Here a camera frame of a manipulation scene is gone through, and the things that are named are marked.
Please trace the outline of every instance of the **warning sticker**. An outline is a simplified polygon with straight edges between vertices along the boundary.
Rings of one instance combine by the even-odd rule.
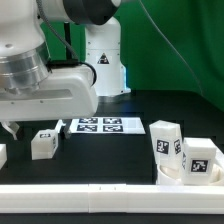
[[[97,64],[110,64],[109,60],[105,53],[101,56],[100,60],[97,62]]]

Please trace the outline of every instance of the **black table surface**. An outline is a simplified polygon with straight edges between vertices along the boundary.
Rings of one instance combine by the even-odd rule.
[[[0,184],[155,184],[156,169],[149,125],[157,120],[179,123],[183,137],[211,138],[224,152],[224,112],[201,96],[183,91],[133,91],[130,99],[100,104],[95,116],[140,117],[145,135],[73,134],[59,139],[52,160],[31,160],[31,140],[57,121],[22,122],[24,139],[7,144]],[[222,215],[180,214],[23,214],[1,215],[0,223],[223,223]]]

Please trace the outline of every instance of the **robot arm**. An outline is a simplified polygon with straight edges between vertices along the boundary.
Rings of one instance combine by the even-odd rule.
[[[120,0],[43,0],[49,20],[103,24]],[[98,100],[92,71],[52,69],[35,0],[1,0],[0,122],[92,116]]]
[[[105,24],[117,11],[121,0],[44,0],[51,21],[76,24]]]

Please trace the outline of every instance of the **green backdrop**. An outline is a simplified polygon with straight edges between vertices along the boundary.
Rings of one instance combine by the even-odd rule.
[[[224,111],[224,1],[142,0],[152,18],[194,70],[204,97]],[[122,26],[121,59],[127,85],[136,90],[188,90],[200,94],[189,70],[145,16],[140,4],[120,7],[115,17]],[[63,33],[63,24],[53,24]],[[43,27],[53,59],[65,49]],[[85,59],[84,27],[72,25],[72,41]]]

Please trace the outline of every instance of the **stacked blocks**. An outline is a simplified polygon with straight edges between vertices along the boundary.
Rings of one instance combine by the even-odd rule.
[[[208,185],[217,147],[211,139],[185,138],[181,181],[185,185]]]
[[[32,159],[51,159],[58,148],[56,130],[39,131],[31,142]]]
[[[149,127],[156,164],[178,170],[182,158],[180,125],[157,121]]]

